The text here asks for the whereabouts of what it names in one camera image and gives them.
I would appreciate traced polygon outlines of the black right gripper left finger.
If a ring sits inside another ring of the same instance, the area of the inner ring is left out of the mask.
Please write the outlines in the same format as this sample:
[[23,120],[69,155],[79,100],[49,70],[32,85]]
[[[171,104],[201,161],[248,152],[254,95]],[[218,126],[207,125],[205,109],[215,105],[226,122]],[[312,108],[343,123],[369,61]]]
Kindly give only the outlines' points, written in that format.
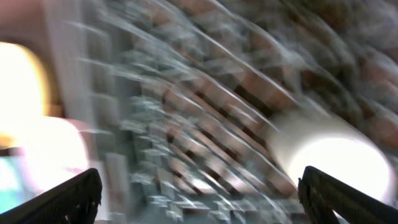
[[1,224],[94,224],[101,204],[101,177],[90,168],[1,214]]

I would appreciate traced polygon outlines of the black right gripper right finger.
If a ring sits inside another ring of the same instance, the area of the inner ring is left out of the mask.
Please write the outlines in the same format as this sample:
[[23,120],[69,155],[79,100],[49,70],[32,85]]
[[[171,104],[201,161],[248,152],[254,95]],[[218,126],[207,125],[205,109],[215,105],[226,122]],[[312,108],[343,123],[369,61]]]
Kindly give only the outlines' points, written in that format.
[[298,180],[298,197],[314,224],[338,224],[338,213],[351,224],[397,224],[397,210],[307,166]]

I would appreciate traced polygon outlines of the small green cup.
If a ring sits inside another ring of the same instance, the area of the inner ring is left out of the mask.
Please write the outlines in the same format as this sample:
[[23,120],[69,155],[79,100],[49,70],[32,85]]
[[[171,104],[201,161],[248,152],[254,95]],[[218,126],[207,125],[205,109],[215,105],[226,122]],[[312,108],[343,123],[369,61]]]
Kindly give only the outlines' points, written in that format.
[[294,184],[307,166],[313,166],[383,203],[394,201],[396,174],[391,163],[346,121],[291,112],[276,117],[274,124],[266,134],[267,147]]

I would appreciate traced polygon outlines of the pink white bowl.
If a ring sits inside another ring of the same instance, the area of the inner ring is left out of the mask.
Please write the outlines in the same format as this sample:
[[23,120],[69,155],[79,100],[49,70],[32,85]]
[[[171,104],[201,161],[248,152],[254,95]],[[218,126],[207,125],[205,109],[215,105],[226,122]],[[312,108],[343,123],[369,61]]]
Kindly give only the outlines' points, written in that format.
[[41,194],[90,168],[90,154],[77,120],[42,116],[16,132],[16,154],[27,188]]

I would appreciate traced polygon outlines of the light blue bowl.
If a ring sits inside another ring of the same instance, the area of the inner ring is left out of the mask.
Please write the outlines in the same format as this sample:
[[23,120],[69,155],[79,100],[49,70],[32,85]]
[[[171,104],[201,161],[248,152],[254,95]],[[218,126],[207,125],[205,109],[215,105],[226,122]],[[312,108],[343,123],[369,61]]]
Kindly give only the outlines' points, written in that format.
[[1,157],[1,213],[26,201],[24,181],[16,157]]

